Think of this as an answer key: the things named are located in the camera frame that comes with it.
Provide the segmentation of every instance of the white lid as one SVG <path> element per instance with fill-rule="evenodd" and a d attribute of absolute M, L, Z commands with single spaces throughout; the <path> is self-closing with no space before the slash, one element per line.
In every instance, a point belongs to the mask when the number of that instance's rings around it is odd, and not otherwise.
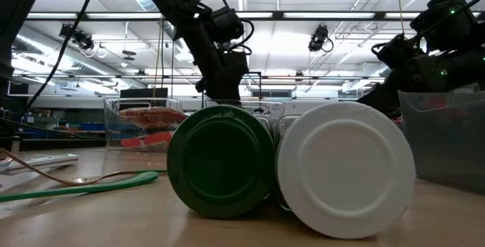
<path fill-rule="evenodd" d="M 335 102 L 303 114 L 280 144 L 277 175 L 295 215 L 327 236 L 373 236 L 411 201 L 415 163 L 399 128 L 379 111 Z"/>

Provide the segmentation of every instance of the plastic container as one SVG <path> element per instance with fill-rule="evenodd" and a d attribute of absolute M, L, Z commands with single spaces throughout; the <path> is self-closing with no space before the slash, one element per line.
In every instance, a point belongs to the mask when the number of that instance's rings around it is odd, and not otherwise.
<path fill-rule="evenodd" d="M 242 109 L 258 117 L 266 117 L 268 120 L 276 120 L 282 117 L 285 112 L 285 104 L 282 102 L 265 102 L 252 100 L 206 100 L 205 107 L 218 105 L 240 106 Z"/>
<path fill-rule="evenodd" d="M 188 116 L 172 98 L 105 100 L 108 149 L 166 152 L 174 131 Z"/>
<path fill-rule="evenodd" d="M 204 217 L 234 218 L 255 209 L 276 183 L 269 118 L 245 102 L 213 105 L 190 115 L 175 132 L 167 154 L 175 193 Z M 274 102 L 258 107 L 268 110 Z"/>
<path fill-rule="evenodd" d="M 485 92 L 400 92 L 419 177 L 485 194 Z"/>
<path fill-rule="evenodd" d="M 277 179 L 289 208 L 310 228 L 358 239 L 402 215 L 415 166 L 404 135 L 385 115 L 334 102 L 291 123 L 278 148 Z"/>

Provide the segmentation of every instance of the table surface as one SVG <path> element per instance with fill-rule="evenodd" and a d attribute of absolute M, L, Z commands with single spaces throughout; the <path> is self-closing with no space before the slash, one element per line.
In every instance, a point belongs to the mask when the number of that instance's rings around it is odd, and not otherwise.
<path fill-rule="evenodd" d="M 76 167 L 53 170 L 63 178 L 116 170 L 165 168 L 162 153 L 72 149 L 28 152 L 24 157 L 72 153 Z M 46 189 L 36 174 L 0 176 L 0 193 Z M 382 233 L 339 240 L 307 228 L 294 215 L 262 206 L 242 220 L 209 220 L 190 211 L 167 177 L 154 183 L 91 195 L 66 195 L 0 204 L 0 245 L 93 246 L 484 246 L 485 197 L 418 180 L 412 204 Z"/>

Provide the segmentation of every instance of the clear plastic bin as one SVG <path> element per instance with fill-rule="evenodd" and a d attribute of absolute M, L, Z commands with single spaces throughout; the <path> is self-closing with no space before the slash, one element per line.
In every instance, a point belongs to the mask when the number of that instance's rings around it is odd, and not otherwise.
<path fill-rule="evenodd" d="M 166 152 L 175 129 L 187 117 L 172 98 L 105 100 L 108 149 Z"/>
<path fill-rule="evenodd" d="M 288 130 L 289 126 L 295 122 L 296 119 L 300 117 L 297 114 L 284 115 L 277 120 L 274 120 L 271 124 L 271 135 L 273 136 L 274 143 L 278 147 L 281 138 L 283 138 L 285 132 Z"/>
<path fill-rule="evenodd" d="M 484 194 L 485 92 L 400 92 L 399 100 L 417 175 Z"/>
<path fill-rule="evenodd" d="M 276 120 L 282 117 L 285 112 L 285 104 L 283 102 L 265 102 L 265 101 L 251 101 L 251 100 L 206 100 L 205 107 L 212 107 L 216 105 L 233 105 L 240 106 L 246 111 L 254 114 L 257 117 L 266 117 L 269 121 Z"/>

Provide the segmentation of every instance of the gray plastic bin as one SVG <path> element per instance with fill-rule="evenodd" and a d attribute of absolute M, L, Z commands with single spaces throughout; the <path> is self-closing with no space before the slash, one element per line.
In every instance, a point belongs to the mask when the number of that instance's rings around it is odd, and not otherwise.
<path fill-rule="evenodd" d="M 485 92 L 399 92 L 419 177 L 485 194 Z"/>

